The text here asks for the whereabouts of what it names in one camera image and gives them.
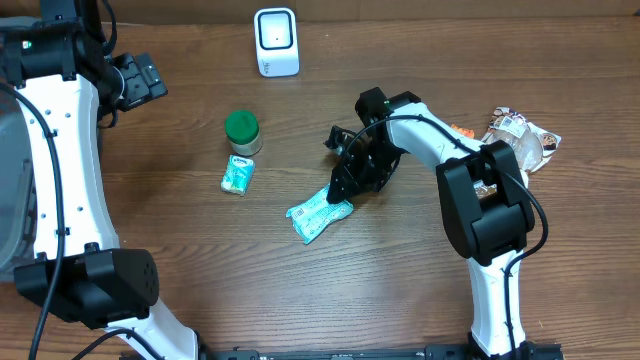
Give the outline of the teal wet wipes pack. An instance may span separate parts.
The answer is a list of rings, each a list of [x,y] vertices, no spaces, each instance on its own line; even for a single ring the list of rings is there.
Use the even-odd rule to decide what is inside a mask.
[[[336,204],[327,201],[329,185],[326,185],[306,202],[287,210],[285,217],[305,245],[313,242],[332,223],[348,217],[354,205],[344,200]]]

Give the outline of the small teal tissue pack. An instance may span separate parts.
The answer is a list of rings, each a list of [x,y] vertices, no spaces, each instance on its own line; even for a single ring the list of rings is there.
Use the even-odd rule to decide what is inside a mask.
[[[227,193],[244,196],[248,191],[254,170],[253,160],[231,155],[221,180],[221,189]]]

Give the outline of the orange tissue pack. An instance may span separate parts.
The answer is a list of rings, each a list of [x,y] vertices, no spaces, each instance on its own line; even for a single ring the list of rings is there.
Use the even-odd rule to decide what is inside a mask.
[[[467,129],[467,128],[464,128],[464,127],[460,127],[460,126],[457,126],[455,124],[451,124],[451,128],[453,130],[455,130],[456,132],[458,132],[459,134],[464,135],[467,138],[470,138],[470,139],[474,139],[475,138],[475,132],[472,129]]]

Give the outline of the green lid jar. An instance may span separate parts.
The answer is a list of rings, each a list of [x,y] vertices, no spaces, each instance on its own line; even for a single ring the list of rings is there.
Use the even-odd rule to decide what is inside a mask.
[[[252,112],[247,110],[231,112],[225,120],[224,129],[235,153],[250,157],[262,148],[260,126]]]

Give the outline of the brown bread snack bag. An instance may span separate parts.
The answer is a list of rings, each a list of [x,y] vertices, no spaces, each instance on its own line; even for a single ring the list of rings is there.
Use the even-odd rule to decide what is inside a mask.
[[[509,107],[494,110],[481,138],[484,144],[504,141],[513,149],[525,186],[530,175],[550,161],[561,140],[559,135],[535,125]]]

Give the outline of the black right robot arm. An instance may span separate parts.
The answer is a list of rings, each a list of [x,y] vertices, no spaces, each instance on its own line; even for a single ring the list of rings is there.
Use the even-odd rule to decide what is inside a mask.
[[[518,280],[534,215],[511,147],[460,134],[411,92],[388,98],[370,89],[360,94],[355,111],[362,130],[335,126],[325,142],[340,158],[328,202],[380,191],[402,155],[417,157],[436,176],[446,236],[470,274],[474,318],[468,345],[454,348],[454,355],[535,358],[520,322]]]

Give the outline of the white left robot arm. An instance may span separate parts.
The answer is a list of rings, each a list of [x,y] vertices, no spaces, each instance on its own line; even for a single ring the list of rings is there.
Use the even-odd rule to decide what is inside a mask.
[[[159,295],[152,255],[121,246],[103,189],[98,138],[122,112],[167,92],[148,54],[114,54],[108,2],[44,1],[40,17],[4,37],[1,90],[28,131],[37,205],[34,260],[18,293],[43,316],[124,340],[142,359],[202,359],[198,333]]]

